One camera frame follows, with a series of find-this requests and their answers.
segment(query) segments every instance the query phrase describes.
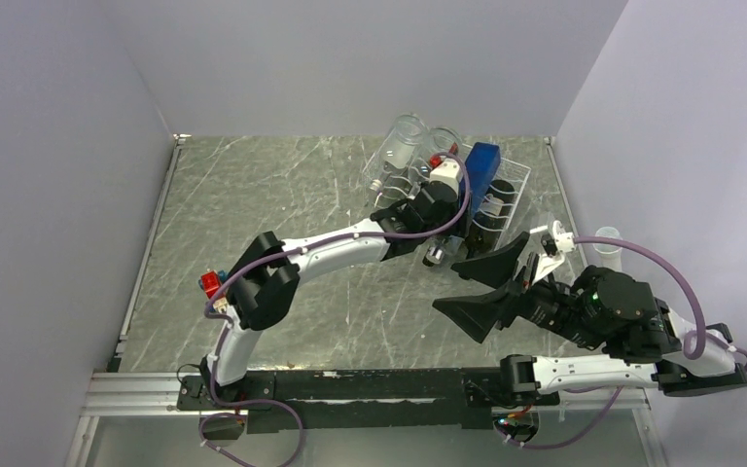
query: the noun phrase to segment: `white wall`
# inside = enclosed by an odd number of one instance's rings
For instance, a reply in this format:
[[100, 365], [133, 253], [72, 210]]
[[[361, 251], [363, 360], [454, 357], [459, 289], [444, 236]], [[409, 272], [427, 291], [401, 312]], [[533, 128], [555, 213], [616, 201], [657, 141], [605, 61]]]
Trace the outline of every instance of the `white wall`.
[[625, 0], [102, 0], [174, 132], [555, 134]]
[[[556, 156], [582, 233], [664, 255], [747, 347], [747, 2], [630, 1]], [[623, 262], [691, 316], [658, 268]], [[671, 465], [747, 466], [747, 388], [651, 402]]]
[[0, 466], [63, 463], [171, 147], [92, 0], [0, 0]]

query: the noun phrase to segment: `wire rack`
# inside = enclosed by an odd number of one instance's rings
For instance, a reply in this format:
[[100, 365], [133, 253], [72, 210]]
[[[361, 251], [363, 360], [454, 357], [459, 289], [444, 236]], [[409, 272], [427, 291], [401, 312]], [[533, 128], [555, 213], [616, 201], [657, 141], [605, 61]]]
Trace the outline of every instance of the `wire rack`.
[[[473, 146], [463, 145], [462, 149], [464, 150], [463, 153], [471, 154]], [[531, 175], [530, 167], [512, 161], [509, 156], [507, 155], [500, 161], [493, 181], [504, 180], [513, 187], [513, 190], [503, 191], [494, 186], [492, 182], [485, 198], [480, 200], [480, 209], [474, 213], [475, 220], [472, 226], [472, 228], [483, 229], [487, 232], [500, 233], [495, 248], [504, 245], [507, 241], [511, 221], [514, 219], [516, 207], [519, 205], [519, 198], [525, 190], [528, 177]], [[363, 168], [363, 179], [369, 184], [376, 174], [377, 161], [374, 159], [375, 157], [374, 153]], [[429, 180], [430, 173], [431, 167], [425, 161], [414, 159], [402, 172], [391, 174], [388, 177], [376, 199], [374, 208], [384, 207], [417, 191], [420, 183]], [[509, 201], [504, 202], [501, 198], [509, 199]], [[485, 222], [486, 219], [491, 220], [490, 226], [488, 222]]]

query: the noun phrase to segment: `white cup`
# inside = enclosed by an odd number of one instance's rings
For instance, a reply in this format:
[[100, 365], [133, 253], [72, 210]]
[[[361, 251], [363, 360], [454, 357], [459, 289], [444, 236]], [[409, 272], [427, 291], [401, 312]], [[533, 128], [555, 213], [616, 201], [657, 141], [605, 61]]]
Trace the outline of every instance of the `white cup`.
[[[601, 227], [597, 230], [594, 236], [603, 236], [606, 238], [616, 238], [622, 240], [620, 231], [613, 227]], [[594, 250], [600, 255], [600, 266], [615, 270], [617, 272], [623, 271], [623, 262], [620, 260], [620, 255], [623, 253], [623, 249], [619, 246], [604, 245], [595, 243]]]

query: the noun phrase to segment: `gray marble tabletop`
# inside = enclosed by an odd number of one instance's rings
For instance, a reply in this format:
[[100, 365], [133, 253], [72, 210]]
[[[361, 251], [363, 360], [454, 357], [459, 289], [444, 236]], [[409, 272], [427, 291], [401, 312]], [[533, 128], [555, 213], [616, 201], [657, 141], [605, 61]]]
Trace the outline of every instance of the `gray marble tabletop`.
[[[230, 269], [261, 232], [307, 237], [366, 217], [361, 170], [379, 136], [190, 138], [177, 162], [156, 240], [132, 315], [125, 372], [169, 372], [198, 363], [221, 328], [202, 317], [197, 280]], [[515, 231], [552, 213], [566, 226], [567, 206], [542, 137], [469, 137], [531, 168], [513, 219]], [[288, 316], [265, 331], [252, 369], [372, 369], [496, 366], [510, 353], [588, 354], [518, 320], [472, 341], [431, 307], [439, 297], [487, 288], [450, 269], [428, 269], [425, 248], [387, 262], [339, 270], [303, 286]], [[577, 252], [557, 271], [582, 270]]]

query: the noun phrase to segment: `blue object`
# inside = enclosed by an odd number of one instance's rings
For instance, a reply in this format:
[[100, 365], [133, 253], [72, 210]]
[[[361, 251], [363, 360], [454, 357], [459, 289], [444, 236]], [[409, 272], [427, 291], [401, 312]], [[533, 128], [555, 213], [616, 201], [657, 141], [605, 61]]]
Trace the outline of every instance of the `blue object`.
[[488, 187], [497, 174], [500, 166], [500, 147], [495, 144], [477, 143], [465, 160], [465, 171], [471, 180], [471, 214], [474, 215], [488, 193]]

